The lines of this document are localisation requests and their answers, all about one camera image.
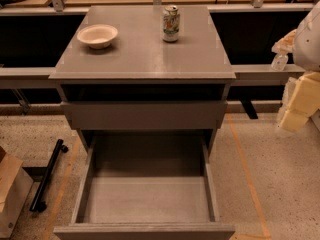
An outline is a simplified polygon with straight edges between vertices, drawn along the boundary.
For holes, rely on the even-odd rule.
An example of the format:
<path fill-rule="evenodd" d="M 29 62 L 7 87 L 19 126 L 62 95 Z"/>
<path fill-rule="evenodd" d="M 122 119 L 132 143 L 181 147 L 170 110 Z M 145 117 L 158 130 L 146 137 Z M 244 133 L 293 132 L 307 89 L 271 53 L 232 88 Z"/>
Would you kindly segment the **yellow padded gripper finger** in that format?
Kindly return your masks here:
<path fill-rule="evenodd" d="M 305 73 L 298 79 L 290 77 L 277 116 L 278 127 L 288 132 L 297 132 L 319 109 L 320 73 Z"/>

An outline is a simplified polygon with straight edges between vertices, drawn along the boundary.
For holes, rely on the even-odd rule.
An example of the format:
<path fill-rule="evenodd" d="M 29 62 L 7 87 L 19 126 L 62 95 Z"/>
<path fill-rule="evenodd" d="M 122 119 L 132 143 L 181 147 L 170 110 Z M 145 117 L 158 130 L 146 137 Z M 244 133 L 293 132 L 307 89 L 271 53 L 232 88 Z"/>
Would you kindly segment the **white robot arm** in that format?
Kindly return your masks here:
<path fill-rule="evenodd" d="M 272 51 L 293 55 L 294 64 L 305 73 L 295 81 L 293 93 L 279 112 L 278 126 L 297 132 L 320 109 L 320 2 L 298 27 L 277 41 Z"/>

